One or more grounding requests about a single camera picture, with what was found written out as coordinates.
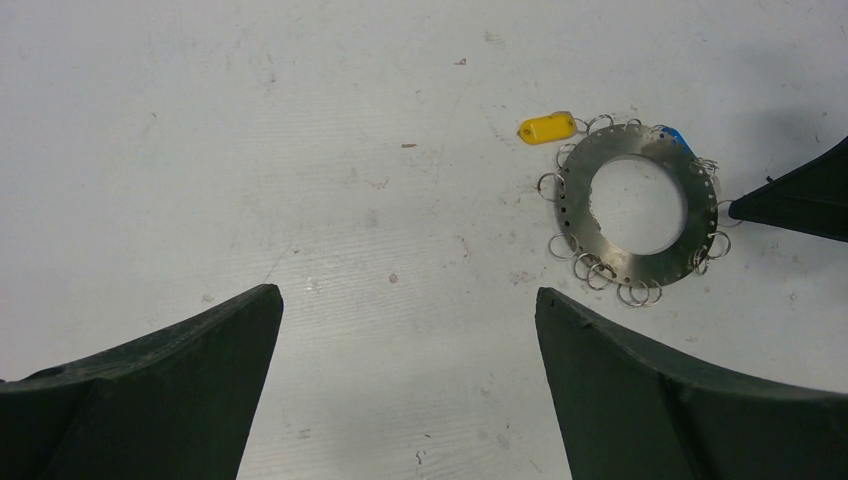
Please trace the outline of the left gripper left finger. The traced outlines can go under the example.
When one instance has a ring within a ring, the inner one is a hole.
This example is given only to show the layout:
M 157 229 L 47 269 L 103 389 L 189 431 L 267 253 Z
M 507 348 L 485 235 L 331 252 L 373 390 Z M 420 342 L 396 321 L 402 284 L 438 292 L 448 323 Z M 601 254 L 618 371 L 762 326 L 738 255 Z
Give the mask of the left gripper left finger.
M 1 385 L 5 479 L 233 479 L 281 326 L 261 284 L 196 316 Z

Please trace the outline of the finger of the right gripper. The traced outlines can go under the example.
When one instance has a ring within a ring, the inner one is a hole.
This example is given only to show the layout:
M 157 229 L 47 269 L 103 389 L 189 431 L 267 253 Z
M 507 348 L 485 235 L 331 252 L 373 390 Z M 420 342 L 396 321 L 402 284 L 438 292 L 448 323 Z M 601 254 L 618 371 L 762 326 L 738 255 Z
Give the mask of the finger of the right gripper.
M 728 214 L 734 220 L 845 242 L 847 141 L 732 201 Z

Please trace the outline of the perforated metal keyring disc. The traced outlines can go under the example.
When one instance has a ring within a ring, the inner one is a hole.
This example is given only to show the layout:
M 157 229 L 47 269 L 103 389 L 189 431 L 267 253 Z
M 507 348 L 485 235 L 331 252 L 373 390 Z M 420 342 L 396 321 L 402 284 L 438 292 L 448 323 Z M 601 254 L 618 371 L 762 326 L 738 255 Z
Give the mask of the perforated metal keyring disc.
M 546 180 L 558 232 L 569 248 L 565 260 L 574 276 L 597 291 L 615 286 L 618 300 L 629 308 L 657 305 L 666 286 L 690 275 L 703 276 L 710 265 L 732 248 L 727 226 L 720 221 L 718 164 L 684 152 L 660 131 L 663 124 L 644 124 L 637 118 L 618 122 L 610 114 L 579 120 L 578 140 L 563 144 L 555 156 L 556 168 L 541 175 Z M 671 177 L 685 202 L 682 229 L 677 238 L 656 253 L 633 253 L 614 244 L 602 232 L 591 210 L 592 182 L 609 163 L 633 158 L 645 160 Z

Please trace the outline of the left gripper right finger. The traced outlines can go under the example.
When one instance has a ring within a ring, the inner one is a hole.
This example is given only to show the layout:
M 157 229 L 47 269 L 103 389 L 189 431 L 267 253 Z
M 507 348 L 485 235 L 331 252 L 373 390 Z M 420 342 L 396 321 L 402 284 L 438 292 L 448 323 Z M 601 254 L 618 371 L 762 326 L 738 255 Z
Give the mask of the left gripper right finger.
M 843 479 L 847 397 L 723 368 L 542 288 L 535 325 L 575 479 Z

